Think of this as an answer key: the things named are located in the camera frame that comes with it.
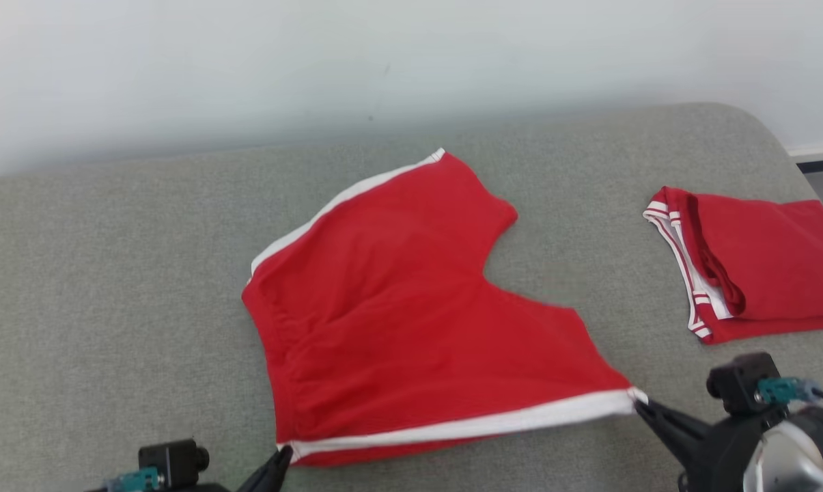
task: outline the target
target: gray cushion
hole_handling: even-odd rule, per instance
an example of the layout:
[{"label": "gray cushion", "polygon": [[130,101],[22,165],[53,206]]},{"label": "gray cushion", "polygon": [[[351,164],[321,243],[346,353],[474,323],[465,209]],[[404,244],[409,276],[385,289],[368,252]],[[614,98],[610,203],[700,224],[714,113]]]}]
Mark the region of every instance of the gray cushion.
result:
[{"label": "gray cushion", "polygon": [[[274,451],[262,345],[240,302],[249,262],[356,180],[438,147],[515,205],[486,275],[571,305],[652,398],[723,417],[709,368],[769,350],[823,385],[823,332],[702,346],[667,244],[641,217],[663,185],[741,198],[815,194],[755,118],[689,104],[275,146],[0,178],[0,490],[94,488],[139,446],[195,436],[234,489]],[[641,420],[485,439],[349,467],[286,490],[672,490]]]}]

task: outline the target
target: red athletic shorts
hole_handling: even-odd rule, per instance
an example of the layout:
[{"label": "red athletic shorts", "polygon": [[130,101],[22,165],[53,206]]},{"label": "red athletic shorts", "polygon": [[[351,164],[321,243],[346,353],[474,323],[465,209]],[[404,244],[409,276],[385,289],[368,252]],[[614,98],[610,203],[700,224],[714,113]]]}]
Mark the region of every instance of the red athletic shorts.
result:
[{"label": "red athletic shorts", "polygon": [[664,187],[643,212],[685,280],[704,343],[823,328],[823,205]]},{"label": "red athletic shorts", "polygon": [[632,413],[641,393],[574,310],[484,277],[516,218],[439,150],[354,184],[268,246],[242,298],[278,446],[332,465]]}]

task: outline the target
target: folded red garment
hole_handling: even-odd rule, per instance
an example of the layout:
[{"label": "folded red garment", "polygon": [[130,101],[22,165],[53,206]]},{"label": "folded red garment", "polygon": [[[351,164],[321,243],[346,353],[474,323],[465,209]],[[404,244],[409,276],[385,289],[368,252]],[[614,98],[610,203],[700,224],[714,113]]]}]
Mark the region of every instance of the folded red garment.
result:
[{"label": "folded red garment", "polygon": [[663,187],[643,216],[682,268],[705,343],[823,329],[823,205]]},{"label": "folded red garment", "polygon": [[643,398],[566,307],[486,280],[517,218],[439,150],[361,181],[254,261],[277,445],[335,465],[632,414]]}]

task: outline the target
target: teal connector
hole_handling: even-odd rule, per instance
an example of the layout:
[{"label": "teal connector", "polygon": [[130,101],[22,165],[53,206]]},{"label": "teal connector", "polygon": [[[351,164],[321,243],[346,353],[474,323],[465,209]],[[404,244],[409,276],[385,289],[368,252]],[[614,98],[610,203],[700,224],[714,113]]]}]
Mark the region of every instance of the teal connector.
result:
[{"label": "teal connector", "polygon": [[155,467],[147,467],[105,480],[104,489],[107,492],[155,492],[162,489],[162,480],[159,480],[159,472]]},{"label": "teal connector", "polygon": [[767,404],[786,405],[793,401],[813,402],[818,399],[812,390],[818,384],[811,379],[773,377],[757,383],[757,395]]}]

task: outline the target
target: white stripe trim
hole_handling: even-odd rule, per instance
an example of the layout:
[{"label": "white stripe trim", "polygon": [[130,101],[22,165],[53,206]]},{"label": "white stripe trim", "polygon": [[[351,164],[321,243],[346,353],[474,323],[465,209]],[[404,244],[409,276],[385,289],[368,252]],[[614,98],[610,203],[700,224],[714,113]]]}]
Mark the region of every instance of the white stripe trim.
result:
[{"label": "white stripe trim", "polygon": [[612,389],[608,392],[589,393],[564,398],[516,411],[506,411],[485,417],[467,418],[431,426],[392,430],[362,436],[347,436],[315,441],[292,440],[278,443],[277,448],[293,448],[292,461],[298,461],[315,452],[348,451],[351,449],[380,448],[440,440],[468,439],[497,434],[517,433],[545,427],[576,424],[608,415],[630,415],[635,412],[636,400],[648,402],[641,390]]},{"label": "white stripe trim", "polygon": [[648,208],[651,208],[651,209],[654,209],[654,210],[660,210],[660,212],[668,212],[669,211],[668,206],[663,202],[651,202],[651,203],[648,204]]},{"label": "white stripe trim", "polygon": [[[687,329],[693,331],[704,324],[702,321],[696,321],[699,320],[696,312],[696,305],[698,304],[711,305],[714,315],[718,318],[718,320],[727,320],[727,318],[732,318],[733,315],[730,314],[729,309],[727,309],[727,303],[724,301],[724,294],[721,288],[711,286],[711,284],[709,284],[699,274],[699,271],[696,270],[695,265],[693,265],[693,261],[691,261],[690,254],[687,253],[687,246],[684,242],[682,222],[674,219],[669,220],[664,214],[652,212],[651,210],[645,210],[645,212],[642,212],[642,216],[657,226],[657,230],[660,231],[660,235],[667,240],[669,248],[673,250],[675,260],[678,262],[679,268],[682,271],[682,278],[684,278],[685,287],[687,289],[687,301],[690,305],[690,318],[687,321]],[[669,217],[678,216],[680,216],[679,212],[669,212]],[[698,297],[701,295],[708,296],[708,298]],[[707,327],[696,331],[695,333],[699,335],[701,332],[706,332],[707,334],[705,336],[711,334],[711,330]]]},{"label": "white stripe trim", "polygon": [[316,222],[323,215],[327,214],[333,208],[336,208],[336,206],[339,206],[340,203],[347,202],[355,196],[365,193],[374,187],[379,187],[380,185],[386,183],[386,181],[390,181],[392,180],[392,178],[395,178],[400,174],[405,174],[405,172],[417,169],[422,165],[439,162],[440,160],[442,160],[442,157],[444,155],[445,149],[438,149],[436,150],[436,152],[433,152],[432,155],[428,156],[424,160],[421,160],[417,164],[406,165],[398,169],[393,169],[393,171],[383,172],[382,174],[372,176],[371,178],[365,178],[365,180],[359,181],[358,183],[354,184],[354,186],[351,186],[345,191],[337,194],[335,198],[329,200],[329,203],[327,203],[327,205],[324,206],[324,208],[320,209],[320,212],[317,212],[317,215],[314,215],[314,218],[311,218],[310,221],[305,222],[305,224],[296,228],[291,233],[286,234],[286,236],[283,236],[274,243],[271,243],[266,249],[262,250],[262,253],[256,255],[256,258],[254,258],[252,264],[250,264],[250,275],[253,276],[254,272],[256,271],[256,267],[259,266],[263,261],[265,261],[269,256],[274,255],[281,249],[284,249],[293,242],[296,242],[298,238],[302,237],[304,233],[308,232],[308,230],[311,229],[311,227],[314,225],[314,222]]}]

